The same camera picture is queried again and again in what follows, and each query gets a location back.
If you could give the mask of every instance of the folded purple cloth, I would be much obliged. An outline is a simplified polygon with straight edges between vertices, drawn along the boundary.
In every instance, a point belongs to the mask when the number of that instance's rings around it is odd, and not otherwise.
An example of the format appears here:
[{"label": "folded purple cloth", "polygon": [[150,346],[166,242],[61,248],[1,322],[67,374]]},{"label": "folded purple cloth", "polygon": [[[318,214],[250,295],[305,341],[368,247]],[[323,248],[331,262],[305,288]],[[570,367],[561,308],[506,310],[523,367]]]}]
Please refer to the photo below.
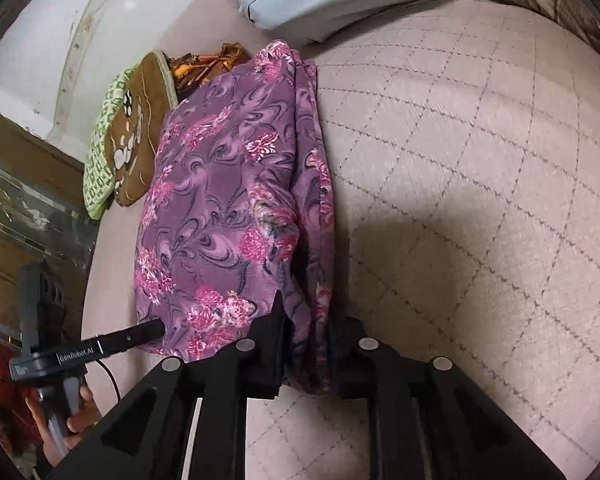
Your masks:
[{"label": "folded purple cloth", "polygon": [[333,195],[316,68],[274,41],[165,119],[136,249],[149,352],[203,359],[244,337],[276,291],[294,324],[291,376],[327,389]]}]

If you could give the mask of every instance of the bed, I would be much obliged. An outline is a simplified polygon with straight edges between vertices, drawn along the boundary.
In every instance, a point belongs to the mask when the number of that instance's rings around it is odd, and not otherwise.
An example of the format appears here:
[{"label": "bed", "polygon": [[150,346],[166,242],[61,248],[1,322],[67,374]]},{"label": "bed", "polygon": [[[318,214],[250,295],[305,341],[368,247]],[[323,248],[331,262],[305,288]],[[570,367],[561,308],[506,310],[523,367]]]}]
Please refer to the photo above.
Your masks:
[{"label": "bed", "polygon": [[[197,0],[167,54],[270,38]],[[200,27],[209,34],[199,34]],[[336,291],[401,354],[455,361],[569,479],[600,460],[600,56],[490,0],[367,18],[305,48],[336,201]],[[136,322],[142,200],[104,213],[82,336]],[[128,392],[160,356],[107,360]],[[88,375],[103,412],[109,378]],[[368,478],[364,404],[250,400],[247,478]]]}]

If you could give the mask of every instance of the round metal pivot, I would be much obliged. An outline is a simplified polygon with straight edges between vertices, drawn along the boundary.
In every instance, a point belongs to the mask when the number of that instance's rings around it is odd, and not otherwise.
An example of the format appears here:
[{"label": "round metal pivot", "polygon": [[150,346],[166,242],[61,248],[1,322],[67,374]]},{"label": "round metal pivot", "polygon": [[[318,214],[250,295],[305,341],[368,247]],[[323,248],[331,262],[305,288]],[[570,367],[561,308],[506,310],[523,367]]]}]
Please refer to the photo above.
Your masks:
[{"label": "round metal pivot", "polygon": [[180,368],[180,359],[177,357],[167,357],[162,361],[162,369],[165,372],[174,372]]},{"label": "round metal pivot", "polygon": [[376,350],[380,346],[380,343],[372,337],[363,337],[358,341],[358,346],[363,350]]},{"label": "round metal pivot", "polygon": [[249,352],[251,350],[253,350],[254,348],[256,348],[256,342],[253,339],[240,339],[236,344],[235,347],[240,351],[240,352]]},{"label": "round metal pivot", "polygon": [[451,370],[451,368],[453,368],[454,364],[451,362],[451,359],[447,358],[447,357],[436,357],[435,359],[433,359],[433,367],[436,370],[440,370],[441,372],[446,372],[448,370]]}]

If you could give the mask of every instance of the black cable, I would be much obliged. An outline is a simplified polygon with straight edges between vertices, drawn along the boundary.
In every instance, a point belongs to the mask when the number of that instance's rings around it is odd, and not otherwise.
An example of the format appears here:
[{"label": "black cable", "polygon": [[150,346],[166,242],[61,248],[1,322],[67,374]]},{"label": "black cable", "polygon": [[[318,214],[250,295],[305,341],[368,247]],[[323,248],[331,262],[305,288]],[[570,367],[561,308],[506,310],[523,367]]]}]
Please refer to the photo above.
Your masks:
[{"label": "black cable", "polygon": [[113,387],[114,387],[114,389],[116,391],[116,397],[118,398],[118,402],[120,402],[120,390],[118,389],[118,383],[116,382],[116,378],[111,373],[111,370],[109,370],[107,368],[107,365],[104,364],[102,361],[100,361],[100,359],[96,359],[96,362],[100,366],[102,366],[104,368],[104,371],[106,371],[106,373],[109,375],[109,379],[111,379],[111,382],[113,383]]}]

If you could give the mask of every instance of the white wall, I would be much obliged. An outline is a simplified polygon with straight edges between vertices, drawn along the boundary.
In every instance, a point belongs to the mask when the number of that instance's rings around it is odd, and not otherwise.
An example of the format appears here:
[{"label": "white wall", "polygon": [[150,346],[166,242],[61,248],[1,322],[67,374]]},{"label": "white wall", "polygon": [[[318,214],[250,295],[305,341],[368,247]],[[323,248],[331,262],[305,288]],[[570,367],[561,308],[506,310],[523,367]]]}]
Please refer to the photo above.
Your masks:
[{"label": "white wall", "polygon": [[0,113],[48,136],[75,27],[89,0],[32,0],[0,40]]},{"label": "white wall", "polygon": [[32,0],[0,41],[0,113],[84,161],[112,79],[192,1]]}]

